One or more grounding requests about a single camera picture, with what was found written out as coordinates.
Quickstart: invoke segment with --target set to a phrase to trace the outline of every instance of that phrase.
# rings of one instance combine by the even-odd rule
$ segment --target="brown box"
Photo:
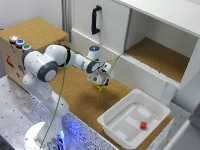
[[[23,77],[26,70],[22,64],[22,50],[9,43],[9,37],[17,35],[25,40],[33,49],[45,52],[50,44],[69,45],[69,35],[48,23],[40,17],[36,17],[15,26],[0,31],[0,50],[7,75],[24,88]]]

